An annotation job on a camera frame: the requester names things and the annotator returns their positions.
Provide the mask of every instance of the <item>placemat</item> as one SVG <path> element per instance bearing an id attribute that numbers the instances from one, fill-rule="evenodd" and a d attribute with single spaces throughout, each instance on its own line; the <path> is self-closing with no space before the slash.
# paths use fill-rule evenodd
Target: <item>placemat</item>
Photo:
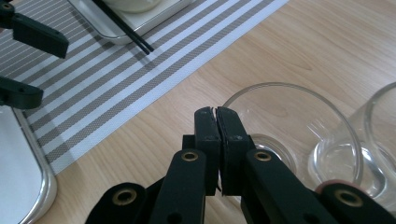
<path id="1" fill-rule="evenodd" d="M 45 91 L 25 111 L 55 174 L 216 56 L 288 0 L 197 0 L 144 35 L 155 48 L 101 38 L 64 0 L 25 0 L 17 11 L 61 31 L 65 60 L 0 35 L 0 76 Z"/>

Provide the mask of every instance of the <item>wooden table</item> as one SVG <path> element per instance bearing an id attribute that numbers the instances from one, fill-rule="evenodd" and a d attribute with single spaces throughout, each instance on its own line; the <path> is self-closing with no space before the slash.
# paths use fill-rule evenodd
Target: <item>wooden table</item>
<path id="1" fill-rule="evenodd" d="M 249 85 L 281 81 L 317 91 L 350 115 L 396 81 L 396 2 L 290 0 L 57 175 L 38 223 L 84 223 L 110 187 L 163 177 L 193 113 Z M 234 198 L 206 198 L 205 223 L 244 223 Z"/>

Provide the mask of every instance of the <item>striped cloth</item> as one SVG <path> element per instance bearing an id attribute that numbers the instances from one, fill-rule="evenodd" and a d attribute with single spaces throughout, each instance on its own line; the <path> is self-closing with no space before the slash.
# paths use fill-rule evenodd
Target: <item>striped cloth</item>
<path id="1" fill-rule="evenodd" d="M 101 38 L 64 0 L 25 0 L 17 11 L 70 41 L 58 59 L 0 36 L 0 74 L 45 91 L 25 111 L 55 174 L 216 56 L 287 0 L 197 0 L 144 35 L 155 50 Z"/>

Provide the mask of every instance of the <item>transparent glass bowl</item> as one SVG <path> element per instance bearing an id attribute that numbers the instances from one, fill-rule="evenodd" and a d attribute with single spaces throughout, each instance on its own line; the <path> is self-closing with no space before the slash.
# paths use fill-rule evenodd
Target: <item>transparent glass bowl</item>
<path id="1" fill-rule="evenodd" d="M 326 98 L 288 83 L 261 83 L 225 104 L 238 113 L 256 148 L 271 150 L 309 189 L 331 179 L 361 183 L 360 142 Z"/>

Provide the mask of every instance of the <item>metal tray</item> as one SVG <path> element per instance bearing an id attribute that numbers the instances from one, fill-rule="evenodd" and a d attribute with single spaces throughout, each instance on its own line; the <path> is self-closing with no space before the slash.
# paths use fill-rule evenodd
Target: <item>metal tray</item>
<path id="1" fill-rule="evenodd" d="M 92 0 L 68 0 L 98 34 L 116 45 L 132 40 L 96 6 Z M 127 13 L 114 10 L 135 32 L 145 34 L 161 22 L 175 15 L 195 0 L 162 0 L 158 6 L 143 13 Z"/>
<path id="2" fill-rule="evenodd" d="M 20 110 L 0 106 L 0 223 L 32 223 L 52 205 L 57 184 Z"/>

